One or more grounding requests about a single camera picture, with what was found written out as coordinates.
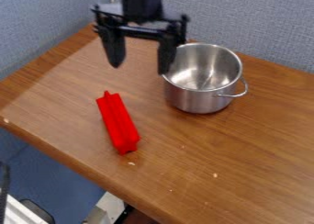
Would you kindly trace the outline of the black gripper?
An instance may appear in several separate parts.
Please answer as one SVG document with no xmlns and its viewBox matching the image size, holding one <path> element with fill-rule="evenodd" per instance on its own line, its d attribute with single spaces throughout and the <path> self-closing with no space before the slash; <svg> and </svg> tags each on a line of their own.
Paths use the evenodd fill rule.
<svg viewBox="0 0 314 224">
<path fill-rule="evenodd" d="M 167 12 L 161 0 L 121 0 L 117 4 L 97 4 L 91 10 L 111 66 L 117 68 L 124 61 L 125 37 L 149 39 L 159 42 L 157 74 L 165 74 L 176 47 L 185 42 L 187 16 Z"/>
</svg>

